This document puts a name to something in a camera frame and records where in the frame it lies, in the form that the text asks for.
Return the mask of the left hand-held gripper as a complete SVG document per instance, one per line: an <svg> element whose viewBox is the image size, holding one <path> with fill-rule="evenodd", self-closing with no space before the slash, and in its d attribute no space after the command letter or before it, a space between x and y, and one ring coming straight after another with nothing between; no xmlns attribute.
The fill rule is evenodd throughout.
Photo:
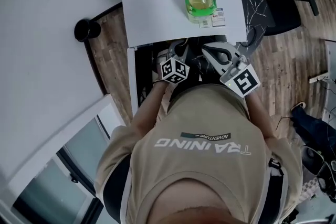
<svg viewBox="0 0 336 224"><path fill-rule="evenodd" d="M158 53L156 67L159 78L172 84L179 84L187 79L190 67L186 64L189 45L186 45L181 56L176 55L175 47L179 40L173 41L169 48Z"/></svg>

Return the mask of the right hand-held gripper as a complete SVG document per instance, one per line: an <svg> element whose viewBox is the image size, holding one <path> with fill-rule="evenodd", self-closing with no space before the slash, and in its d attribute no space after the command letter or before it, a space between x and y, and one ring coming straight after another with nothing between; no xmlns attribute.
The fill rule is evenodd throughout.
<svg viewBox="0 0 336 224"><path fill-rule="evenodd" d="M253 66L230 43L207 43L202 48L202 53L213 68L223 74L220 82L238 96L244 98L260 86ZM229 61L236 58L238 60L229 67Z"/></svg>

